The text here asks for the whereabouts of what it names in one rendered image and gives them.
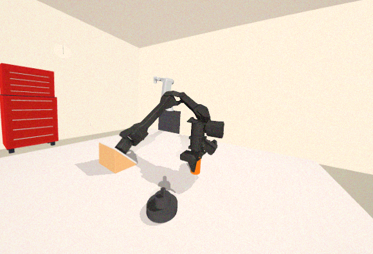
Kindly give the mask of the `orange knob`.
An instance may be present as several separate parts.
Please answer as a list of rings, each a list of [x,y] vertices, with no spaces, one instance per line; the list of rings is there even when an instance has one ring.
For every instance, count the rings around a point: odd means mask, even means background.
[[[190,170],[191,174],[193,174],[193,175],[198,175],[198,174],[200,174],[200,168],[201,168],[201,159],[197,162],[195,172],[193,173],[193,172]]]

